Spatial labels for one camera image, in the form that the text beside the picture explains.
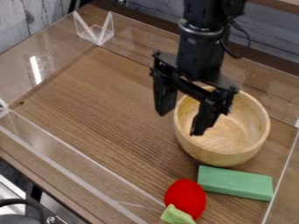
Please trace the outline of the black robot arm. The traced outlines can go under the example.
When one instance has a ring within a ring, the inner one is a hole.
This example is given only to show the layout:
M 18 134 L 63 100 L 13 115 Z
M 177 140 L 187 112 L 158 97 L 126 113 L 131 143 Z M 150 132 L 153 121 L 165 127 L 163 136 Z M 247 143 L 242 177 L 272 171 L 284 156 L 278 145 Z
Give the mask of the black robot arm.
M 193 136 L 205 134 L 221 115 L 231 111 L 239 86 L 221 71 L 225 56 L 241 56 L 227 47 L 230 28 L 247 0 L 185 0 L 179 20 L 178 53 L 154 53 L 154 105 L 159 115 L 174 110 L 181 92 L 201 102 L 193 118 Z

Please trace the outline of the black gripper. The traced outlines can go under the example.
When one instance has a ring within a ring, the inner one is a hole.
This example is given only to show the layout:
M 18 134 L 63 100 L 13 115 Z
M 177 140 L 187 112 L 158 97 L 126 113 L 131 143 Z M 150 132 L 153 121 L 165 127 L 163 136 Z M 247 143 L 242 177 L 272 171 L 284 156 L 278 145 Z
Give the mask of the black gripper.
M 201 101 L 199 113 L 193 119 L 191 135 L 202 136 L 213 127 L 221 114 L 230 112 L 238 92 L 233 81 L 222 74 L 225 53 L 238 57 L 227 48 L 230 25 L 198 27 L 186 19 L 179 21 L 182 29 L 178 53 L 154 53 L 154 106 L 159 116 L 175 107 L 178 92 Z

